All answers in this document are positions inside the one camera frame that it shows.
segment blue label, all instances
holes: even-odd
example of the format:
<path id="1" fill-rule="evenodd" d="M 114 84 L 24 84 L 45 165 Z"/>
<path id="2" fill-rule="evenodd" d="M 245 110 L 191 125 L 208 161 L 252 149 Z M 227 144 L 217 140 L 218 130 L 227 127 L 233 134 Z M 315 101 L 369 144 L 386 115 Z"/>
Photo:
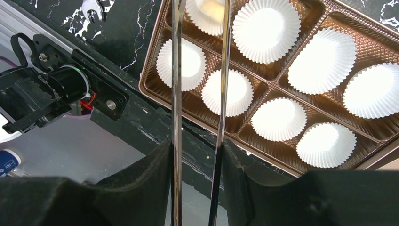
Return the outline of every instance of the blue label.
<path id="1" fill-rule="evenodd" d="M 0 151 L 0 177 L 5 176 L 18 166 L 18 159 L 7 150 Z"/>

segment paper baking cup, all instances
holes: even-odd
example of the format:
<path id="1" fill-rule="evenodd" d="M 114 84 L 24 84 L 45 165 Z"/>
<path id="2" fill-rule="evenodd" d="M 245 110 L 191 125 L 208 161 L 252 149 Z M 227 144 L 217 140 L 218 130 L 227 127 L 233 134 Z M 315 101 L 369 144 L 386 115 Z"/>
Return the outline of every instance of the paper baking cup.
<path id="1" fill-rule="evenodd" d="M 196 88 L 205 76 L 205 54 L 193 43 L 182 39 L 182 91 Z M 157 71 L 161 80 L 172 87 L 172 40 L 161 48 L 157 59 Z"/>
<path id="2" fill-rule="evenodd" d="M 301 104 L 288 98 L 264 103 L 252 117 L 252 127 L 261 137 L 284 141 L 296 137 L 306 125 L 306 111 Z"/>
<path id="3" fill-rule="evenodd" d="M 356 43 L 350 35 L 323 29 L 290 66 L 288 82 L 306 94 L 328 92 L 349 75 L 355 59 Z"/>
<path id="4" fill-rule="evenodd" d="M 187 0 L 186 11 L 192 22 L 203 32 L 218 36 L 223 33 L 223 22 L 217 22 L 201 9 L 202 4 L 207 0 Z M 215 0 L 224 6 L 224 0 Z"/>
<path id="5" fill-rule="evenodd" d="M 332 168 L 342 165 L 356 146 L 355 134 L 337 123 L 318 123 L 308 128 L 296 152 L 305 163 Z"/>
<path id="6" fill-rule="evenodd" d="M 346 87 L 343 105 L 368 119 L 399 112 L 399 65 L 384 63 L 358 72 Z"/>
<path id="7" fill-rule="evenodd" d="M 202 101 L 218 115 L 220 115 L 221 100 L 220 79 L 221 71 L 213 72 L 202 90 Z M 249 79 L 238 71 L 229 70 L 226 116 L 234 117 L 244 113 L 251 105 L 253 96 L 254 89 Z"/>
<path id="8" fill-rule="evenodd" d="M 252 0 L 238 11 L 232 33 L 242 55 L 268 64 L 292 48 L 300 23 L 298 12 L 287 0 Z"/>

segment brown plastic tray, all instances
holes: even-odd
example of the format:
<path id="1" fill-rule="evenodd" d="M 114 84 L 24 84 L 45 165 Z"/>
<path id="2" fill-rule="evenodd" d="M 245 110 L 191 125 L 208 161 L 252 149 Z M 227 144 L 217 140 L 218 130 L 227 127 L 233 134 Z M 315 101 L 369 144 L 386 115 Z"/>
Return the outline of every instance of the brown plastic tray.
<path id="1" fill-rule="evenodd" d="M 249 0 L 235 0 L 232 21 Z M 301 17 L 301 32 L 294 47 L 280 60 L 258 64 L 246 59 L 231 42 L 230 69 L 244 73 L 254 86 L 250 108 L 237 117 L 226 119 L 226 136 L 238 146 L 276 165 L 294 176 L 316 169 L 303 162 L 295 147 L 303 133 L 285 142 L 272 142 L 255 133 L 250 120 L 264 102 L 277 97 L 289 97 L 303 104 L 307 111 L 306 128 L 317 122 L 337 122 L 356 133 L 357 145 L 350 158 L 335 169 L 356 169 L 362 163 L 377 161 L 377 154 L 399 135 L 399 113 L 375 120 L 350 114 L 342 103 L 343 91 L 349 79 L 363 68 L 383 63 L 399 63 L 399 36 L 380 24 L 370 21 L 332 0 L 291 0 Z M 163 0 L 140 79 L 140 91 L 156 102 L 171 108 L 171 89 L 158 76 L 156 59 L 163 43 L 171 38 L 171 0 Z M 357 59 L 353 70 L 341 85 L 322 95 L 303 94 L 287 80 L 289 66 L 313 35 L 323 28 L 333 28 L 351 35 L 357 44 Z M 208 76 L 221 68 L 222 37 L 205 34 L 185 14 L 183 38 L 203 49 L 207 60 L 205 79 L 194 90 L 182 93 L 183 116 L 210 132 L 217 132 L 219 116 L 201 100 L 201 91 Z"/>

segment black marble surface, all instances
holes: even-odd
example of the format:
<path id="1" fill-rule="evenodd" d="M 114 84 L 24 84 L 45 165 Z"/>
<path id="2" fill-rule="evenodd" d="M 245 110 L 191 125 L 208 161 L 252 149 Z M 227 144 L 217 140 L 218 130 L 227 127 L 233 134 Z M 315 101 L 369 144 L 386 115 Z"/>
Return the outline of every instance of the black marble surface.
<path id="1" fill-rule="evenodd" d="M 340 0 L 344 4 L 399 32 L 399 0 Z"/>
<path id="2" fill-rule="evenodd" d="M 119 76 L 131 89 L 130 101 L 120 121 L 95 111 L 92 120 L 144 154 L 170 137 L 171 115 L 138 91 L 161 0 L 100 0 L 103 22 L 88 23 L 82 0 L 12 0 L 47 26 L 63 35 Z M 399 32 L 399 0 L 342 0 L 369 17 Z M 216 137 L 183 121 L 183 180 L 209 196 Z M 277 167 L 263 164 L 284 173 Z"/>

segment black mounting plate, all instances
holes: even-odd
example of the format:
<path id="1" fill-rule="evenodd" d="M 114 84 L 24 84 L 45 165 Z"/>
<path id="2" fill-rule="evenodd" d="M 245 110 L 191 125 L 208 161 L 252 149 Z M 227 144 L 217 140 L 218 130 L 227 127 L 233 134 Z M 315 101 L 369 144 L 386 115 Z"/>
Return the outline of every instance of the black mounting plate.
<path id="1" fill-rule="evenodd" d="M 119 120 L 129 100 L 129 95 L 114 84 L 107 82 L 105 77 L 112 75 L 107 73 L 102 65 L 86 57 L 77 49 L 72 54 L 68 53 L 42 34 L 34 35 L 33 42 L 38 54 L 46 55 L 46 61 L 40 61 L 44 68 L 56 70 L 62 65 L 70 64 L 82 70 L 90 83 L 90 91 L 96 93 L 92 106 L 111 119 Z M 115 109 L 110 109 L 107 106 L 107 101 L 113 101 L 116 105 Z"/>

